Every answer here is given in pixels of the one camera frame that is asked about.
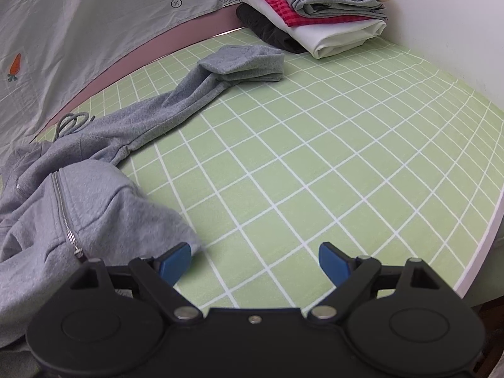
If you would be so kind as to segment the grey zip hoodie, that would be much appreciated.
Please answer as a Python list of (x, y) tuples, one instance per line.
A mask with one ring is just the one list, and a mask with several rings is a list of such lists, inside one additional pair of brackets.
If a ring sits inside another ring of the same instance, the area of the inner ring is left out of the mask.
[(177, 87), (95, 119), (54, 142), (17, 148), (3, 169), (1, 343), (25, 334), (35, 313), (80, 265), (124, 265), (181, 242), (201, 246), (174, 210), (149, 201), (119, 170), (129, 154), (185, 122), (242, 82), (276, 82), (284, 53), (227, 45)]

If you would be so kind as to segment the green grid cutting mat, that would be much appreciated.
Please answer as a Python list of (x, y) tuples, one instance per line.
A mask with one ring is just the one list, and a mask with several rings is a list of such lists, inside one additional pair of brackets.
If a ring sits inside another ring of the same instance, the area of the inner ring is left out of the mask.
[(332, 283), (319, 245), (386, 265), (425, 260), (459, 294), (503, 216), (503, 112), (381, 38), (284, 78), (241, 84), (128, 158), (122, 172), (181, 213), (203, 250), (195, 305), (307, 309)]

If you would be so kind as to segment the folded red plaid garment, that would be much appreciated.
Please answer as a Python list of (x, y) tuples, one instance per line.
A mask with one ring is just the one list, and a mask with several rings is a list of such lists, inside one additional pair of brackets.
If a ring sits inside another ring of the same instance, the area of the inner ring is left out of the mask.
[(340, 14), (327, 18), (312, 18), (299, 15), (292, 9), (286, 0), (264, 0), (273, 11), (280, 16), (283, 22), (289, 26), (307, 26), (319, 24), (339, 24), (339, 23), (352, 23), (363, 20), (370, 20), (371, 17), (361, 15)]

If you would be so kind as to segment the folded black garment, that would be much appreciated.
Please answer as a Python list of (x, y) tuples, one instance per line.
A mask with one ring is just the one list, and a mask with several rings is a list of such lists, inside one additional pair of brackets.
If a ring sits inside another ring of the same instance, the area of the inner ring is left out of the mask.
[(256, 37), (271, 46), (288, 51), (293, 54), (306, 52), (294, 38), (288, 33), (277, 28), (265, 15), (255, 10), (253, 7), (241, 3), (236, 8), (238, 19), (253, 32)]

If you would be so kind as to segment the folded white garment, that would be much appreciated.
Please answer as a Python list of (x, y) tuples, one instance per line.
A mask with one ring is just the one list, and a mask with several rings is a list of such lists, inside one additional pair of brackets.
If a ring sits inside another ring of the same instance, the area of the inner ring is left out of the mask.
[(379, 37), (386, 23), (383, 20), (360, 20), (338, 24), (287, 26), (265, 0), (241, 0), (263, 14), (279, 30), (294, 38), (315, 59), (337, 55)]

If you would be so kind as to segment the grey printed backdrop sheet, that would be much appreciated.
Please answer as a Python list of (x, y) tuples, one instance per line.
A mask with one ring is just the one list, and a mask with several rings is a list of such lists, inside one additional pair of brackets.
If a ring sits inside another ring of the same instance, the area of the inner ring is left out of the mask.
[(164, 55), (238, 27), (238, 0), (1, 0), (1, 154)]

